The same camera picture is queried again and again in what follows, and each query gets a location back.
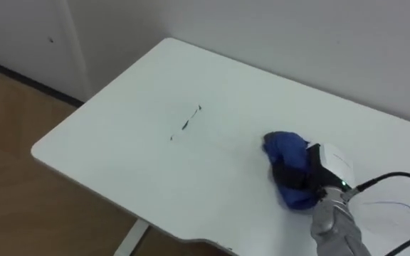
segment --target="baseboard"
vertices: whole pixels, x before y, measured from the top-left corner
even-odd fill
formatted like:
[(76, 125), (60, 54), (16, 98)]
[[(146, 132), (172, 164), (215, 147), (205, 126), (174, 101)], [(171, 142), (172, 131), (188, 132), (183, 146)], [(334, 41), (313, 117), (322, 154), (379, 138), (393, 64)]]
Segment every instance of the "baseboard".
[(44, 85), (40, 82), (37, 82), (35, 80), (32, 80), (20, 73), (17, 73), (15, 71), (12, 71), (8, 68), (5, 68), (4, 66), (0, 65), (0, 73), (5, 75), (6, 77), (12, 78), (14, 80), (17, 80), (21, 82), (22, 84), (28, 85), (29, 87), (32, 87), (40, 92), (43, 92), (51, 97), (54, 97), (58, 100), (61, 100), (63, 102), (68, 103), (69, 105), (72, 105), (74, 107), (80, 107), (83, 105), (83, 102), (80, 100), (75, 99), (74, 97), (65, 95), (62, 92), (59, 92), (55, 89), (52, 89), (48, 87), (47, 85)]

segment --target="blue rag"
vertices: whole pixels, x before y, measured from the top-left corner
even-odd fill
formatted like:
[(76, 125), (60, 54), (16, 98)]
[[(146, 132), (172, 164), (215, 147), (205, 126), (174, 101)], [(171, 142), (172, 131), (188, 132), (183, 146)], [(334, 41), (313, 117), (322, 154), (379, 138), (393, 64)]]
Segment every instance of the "blue rag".
[[(282, 158), (286, 166), (296, 168), (305, 173), (311, 172), (308, 166), (307, 141), (293, 132), (272, 132), (269, 135), (268, 139), (265, 140), (263, 148), (272, 165)], [(306, 210), (312, 208), (317, 203), (315, 195), (310, 191), (286, 188), (280, 184), (276, 184), (276, 186), (285, 204), (290, 209)]]

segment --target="dark mark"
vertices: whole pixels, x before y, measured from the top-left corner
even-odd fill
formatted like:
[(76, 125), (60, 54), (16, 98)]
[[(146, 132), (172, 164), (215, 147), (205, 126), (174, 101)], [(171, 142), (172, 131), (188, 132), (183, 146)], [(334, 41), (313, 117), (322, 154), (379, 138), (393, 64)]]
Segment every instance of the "dark mark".
[[(185, 130), (186, 127), (188, 127), (189, 121), (191, 121), (192, 117), (194, 117), (199, 110), (202, 110), (202, 106), (201, 106), (201, 105), (199, 105), (199, 108), (196, 109), (196, 111), (192, 114), (192, 116), (183, 124), (182, 131)], [(171, 137), (170, 137), (170, 140), (171, 140), (171, 141), (174, 140), (174, 136), (175, 136), (175, 134), (171, 135)]]
[(186, 128), (188, 126), (189, 120), (186, 121), (186, 123), (184, 123), (182, 130), (184, 130), (184, 128)]

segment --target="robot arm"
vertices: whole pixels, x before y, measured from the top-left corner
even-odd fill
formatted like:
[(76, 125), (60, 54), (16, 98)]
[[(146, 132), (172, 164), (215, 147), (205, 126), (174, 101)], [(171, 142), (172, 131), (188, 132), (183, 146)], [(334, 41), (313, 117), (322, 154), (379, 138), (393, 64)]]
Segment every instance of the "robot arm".
[(362, 234), (342, 199), (342, 190), (326, 187), (326, 196), (313, 209), (311, 235), (318, 256), (371, 256)]

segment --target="black streak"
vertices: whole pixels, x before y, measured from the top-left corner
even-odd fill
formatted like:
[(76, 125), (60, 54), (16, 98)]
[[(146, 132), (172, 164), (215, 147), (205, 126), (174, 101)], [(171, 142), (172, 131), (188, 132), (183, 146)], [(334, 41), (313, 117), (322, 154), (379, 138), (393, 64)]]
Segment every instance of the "black streak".
[(186, 121), (186, 123), (184, 123), (182, 130), (184, 130), (184, 128), (186, 128), (188, 126), (189, 120)]
[(194, 117), (194, 116), (197, 114), (197, 111), (198, 111), (198, 110), (196, 110), (196, 111), (194, 112), (194, 114), (189, 118), (189, 120), (191, 120), (192, 117)]

